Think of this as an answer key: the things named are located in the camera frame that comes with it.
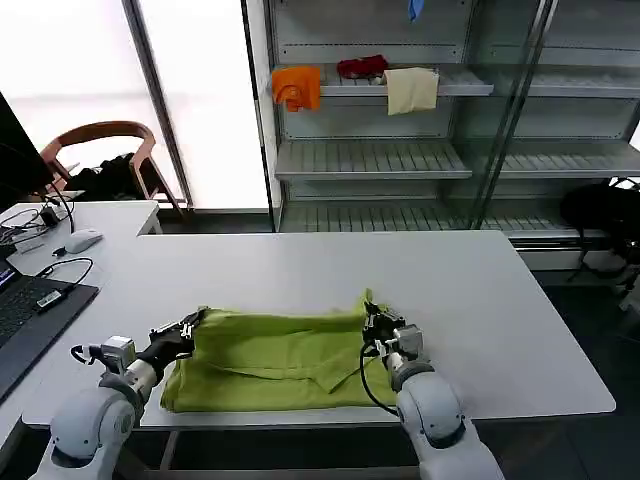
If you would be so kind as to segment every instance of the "wooden chair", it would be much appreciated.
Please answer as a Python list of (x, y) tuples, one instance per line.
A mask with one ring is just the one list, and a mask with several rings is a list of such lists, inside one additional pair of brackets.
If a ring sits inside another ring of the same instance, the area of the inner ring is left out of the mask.
[(148, 127), (137, 122), (115, 121), (99, 122), (69, 130), (55, 138), (47, 145), (40, 155), (44, 159), (49, 169), (56, 177), (56, 187), (61, 188), (69, 181), (71, 175), (66, 168), (58, 161), (58, 152), (69, 145), (90, 142), (100, 138), (108, 137), (137, 137), (142, 139), (142, 145), (133, 154), (129, 162), (129, 168), (133, 175), (134, 182), (138, 190), (148, 200), (152, 200), (156, 194), (164, 193), (173, 208), (184, 218), (184, 212), (178, 205), (167, 182), (158, 170), (156, 163), (151, 157), (151, 150), (156, 144), (155, 137)]

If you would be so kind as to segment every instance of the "white mouse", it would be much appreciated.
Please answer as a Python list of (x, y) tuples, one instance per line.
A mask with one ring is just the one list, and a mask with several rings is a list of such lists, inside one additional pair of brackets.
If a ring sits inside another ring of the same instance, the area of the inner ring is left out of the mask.
[(84, 252), (94, 243), (102, 240), (102, 233), (93, 228), (86, 228), (84, 230), (78, 230), (72, 233), (64, 245), (65, 253), (80, 253)]

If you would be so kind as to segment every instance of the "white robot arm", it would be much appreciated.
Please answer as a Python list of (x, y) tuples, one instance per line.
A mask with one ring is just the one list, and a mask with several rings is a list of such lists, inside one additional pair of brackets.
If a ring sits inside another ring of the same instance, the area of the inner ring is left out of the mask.
[[(372, 400), (398, 416), (420, 461), (422, 480), (504, 480), (496, 459), (463, 414), (451, 386), (423, 352), (422, 331), (392, 311), (366, 304), (360, 375)], [(380, 404), (366, 384), (364, 356), (381, 356), (397, 392), (396, 410)]]
[[(451, 386), (423, 354), (422, 332), (368, 303), (360, 352), (363, 386), (372, 400), (396, 414), (420, 461), (422, 480), (504, 480), (495, 458), (467, 419)], [(99, 360), (106, 372), (97, 388), (69, 400), (51, 423), (51, 439), (32, 480), (110, 480), (122, 445), (144, 413), (164, 369), (194, 349), (198, 311), (151, 332), (151, 345), (135, 353), (133, 342), (111, 337), (99, 346), (74, 347), (85, 363)], [(397, 410), (382, 405), (366, 384), (364, 357), (381, 356), (397, 392)]]
[(106, 367), (97, 388), (68, 400), (51, 422), (51, 439), (32, 480), (111, 480), (122, 445), (144, 413), (164, 369), (191, 355), (192, 331), (201, 311), (153, 330), (151, 344), (136, 355), (133, 341), (111, 337), (102, 345), (74, 347), (83, 363)]

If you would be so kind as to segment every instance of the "shelf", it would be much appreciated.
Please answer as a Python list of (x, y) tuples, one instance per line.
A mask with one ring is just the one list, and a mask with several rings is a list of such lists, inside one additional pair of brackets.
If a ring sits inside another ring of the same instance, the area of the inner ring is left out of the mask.
[[(577, 230), (560, 215), (560, 200), (494, 199), (491, 201), (483, 230), (500, 230), (512, 239), (578, 239)], [(586, 231), (589, 238), (604, 237), (598, 230)]]
[[(496, 90), (507, 94), (512, 78), (499, 74)], [(529, 96), (640, 98), (640, 69), (538, 66)]]
[[(335, 64), (317, 65), (320, 68), (323, 97), (386, 97), (386, 85), (378, 85), (374, 80), (350, 80), (340, 77)], [(438, 96), (440, 97), (478, 97), (491, 95), (493, 85), (486, 84), (470, 70), (459, 65), (440, 68)]]
[(290, 202), (281, 232), (439, 231), (462, 222), (435, 200), (411, 202)]
[(424, 180), (471, 177), (446, 141), (283, 142), (280, 180)]
[[(486, 164), (487, 152), (488, 144), (482, 143), (476, 150), (471, 147), (468, 155), (482, 166)], [(500, 172), (500, 179), (617, 176), (640, 176), (640, 152), (625, 141), (516, 140)]]

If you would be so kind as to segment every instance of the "power adapter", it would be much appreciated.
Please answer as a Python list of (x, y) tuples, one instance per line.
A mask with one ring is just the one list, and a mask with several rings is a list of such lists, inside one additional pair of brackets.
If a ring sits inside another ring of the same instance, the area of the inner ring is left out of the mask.
[(60, 223), (60, 219), (51, 207), (43, 208), (40, 212), (40, 218), (42, 218), (44, 224), (49, 228), (55, 227), (58, 223)]

